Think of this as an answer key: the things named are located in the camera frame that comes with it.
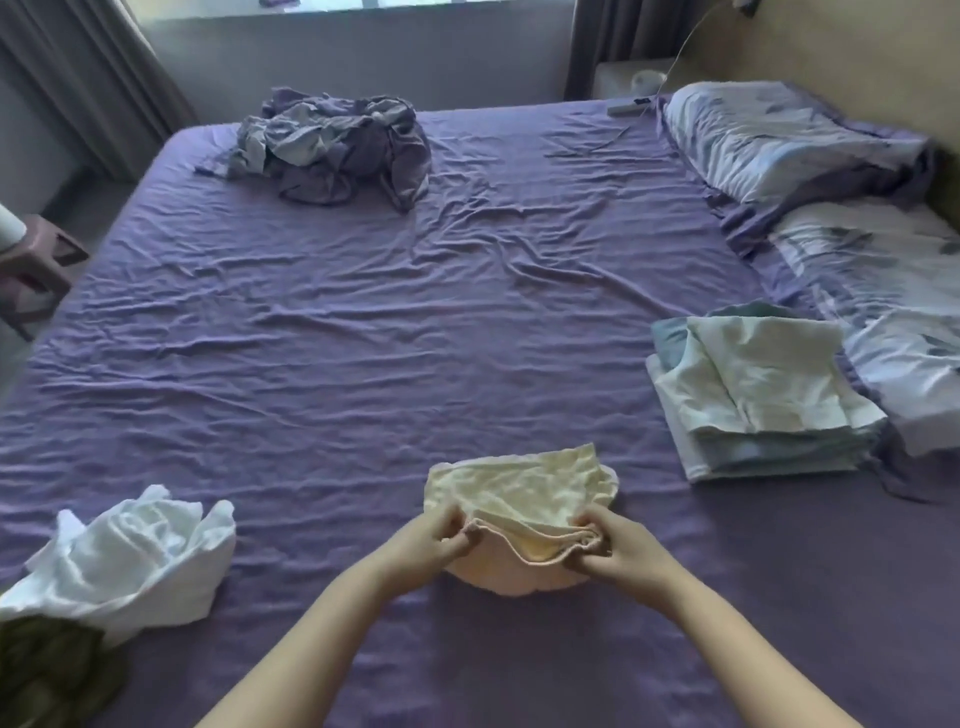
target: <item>person's left hand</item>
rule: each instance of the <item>person's left hand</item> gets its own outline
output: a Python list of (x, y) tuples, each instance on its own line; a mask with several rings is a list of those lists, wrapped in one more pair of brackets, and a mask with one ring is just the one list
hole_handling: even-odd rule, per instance
[(450, 562), (470, 553), (482, 533), (467, 533), (464, 520), (464, 512), (456, 503), (432, 508), (368, 556), (385, 596), (392, 599), (425, 586)]

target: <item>pillowcase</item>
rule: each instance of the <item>pillowcase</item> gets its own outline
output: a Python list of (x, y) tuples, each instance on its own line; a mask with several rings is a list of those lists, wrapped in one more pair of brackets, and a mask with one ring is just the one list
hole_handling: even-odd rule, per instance
[(782, 262), (764, 275), (769, 292), (790, 295), (785, 264), (808, 304), (840, 324), (906, 451), (960, 448), (960, 235), (929, 207), (867, 198), (797, 209), (770, 240)]
[(765, 234), (792, 209), (876, 195), (921, 202), (934, 151), (920, 134), (845, 120), (782, 82), (704, 82), (677, 91), (663, 123), (692, 169), (723, 193), (733, 237)]
[(467, 556), (447, 570), (504, 596), (574, 586), (585, 580), (564, 567), (573, 551), (594, 551), (603, 537), (570, 518), (589, 503), (609, 505), (616, 473), (600, 464), (593, 445), (533, 455), (480, 457), (430, 469), (424, 509), (459, 503), (468, 529), (486, 531)]

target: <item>folded clothes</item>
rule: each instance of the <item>folded clothes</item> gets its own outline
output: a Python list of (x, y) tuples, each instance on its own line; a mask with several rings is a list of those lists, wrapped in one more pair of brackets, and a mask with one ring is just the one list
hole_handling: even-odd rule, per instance
[(57, 514), (30, 573), (0, 595), (0, 621), (43, 615), (74, 619), (120, 643), (146, 627), (203, 619), (236, 544), (233, 505), (171, 500), (161, 485), (84, 525)]
[(659, 321), (652, 332), (674, 440), (681, 430), (708, 476), (850, 470), (885, 427), (836, 368), (833, 324), (753, 302)]
[[(680, 456), (681, 464), (684, 467), (684, 474), (691, 483), (731, 477), (852, 471), (856, 470), (857, 465), (864, 459), (861, 452), (833, 456), (815, 452), (807, 457), (787, 456), (782, 459), (777, 459), (774, 456), (761, 456), (756, 459), (744, 460), (736, 460), (734, 457), (725, 458), (723, 444), (714, 444), (714, 450), (710, 451), (711, 441), (709, 438), (695, 437), (681, 425), (673, 402), (657, 385), (658, 380), (664, 373), (660, 358), (656, 354), (651, 354), (647, 357), (646, 366), (647, 373), (657, 390), (660, 406), (663, 407), (663, 415), (667, 427), (670, 429), (670, 435), (673, 437), (674, 446), (677, 448), (677, 454)], [(751, 438), (756, 436), (738, 435), (736, 437), (741, 438), (744, 442), (749, 442)], [(763, 453), (762, 442), (756, 445), (756, 449)], [(710, 462), (708, 453), (715, 459), (714, 462)]]
[(590, 551), (603, 538), (570, 525), (590, 503), (609, 505), (616, 473), (600, 464), (593, 445), (532, 455), (504, 455), (440, 463), (430, 469), (424, 508), (452, 499), (467, 528), (487, 538), (447, 570), (473, 586), (521, 596), (573, 586), (584, 580), (564, 568), (572, 551)]
[(414, 108), (402, 99), (337, 99), (275, 88), (261, 116), (248, 116), (230, 150), (196, 171), (234, 179), (279, 179), (280, 196), (310, 205), (340, 205), (357, 183), (377, 180), (402, 212), (426, 192), (430, 144)]

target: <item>small white object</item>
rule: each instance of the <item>small white object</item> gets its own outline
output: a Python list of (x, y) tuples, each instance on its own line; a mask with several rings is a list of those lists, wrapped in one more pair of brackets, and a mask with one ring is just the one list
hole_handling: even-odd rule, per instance
[(4, 206), (0, 205), (0, 253), (23, 240), (27, 226)]
[(635, 96), (653, 96), (666, 81), (666, 74), (653, 68), (637, 71), (630, 80), (630, 90)]
[(203, 619), (236, 545), (233, 504), (171, 500), (151, 485), (84, 525), (57, 514), (57, 532), (27, 561), (30, 574), (0, 596), (0, 620), (74, 619), (121, 643), (146, 627)]

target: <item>mattress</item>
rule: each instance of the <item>mattress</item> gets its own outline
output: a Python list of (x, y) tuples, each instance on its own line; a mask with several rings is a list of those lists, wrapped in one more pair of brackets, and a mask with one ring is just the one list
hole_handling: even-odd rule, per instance
[[(960, 713), (957, 509), (869, 473), (684, 480), (650, 324), (762, 297), (652, 115), (423, 114), (428, 195), (296, 206), (192, 173), (178, 134), (0, 415), (0, 580), (151, 483), (229, 498), (209, 619), (144, 633), (99, 726), (193, 725), (326, 584), (422, 506), (428, 468), (596, 444), (646, 523), (871, 726)], [(609, 587), (509, 599), (443, 576), (391, 604), (328, 725), (734, 726), (680, 632)]]

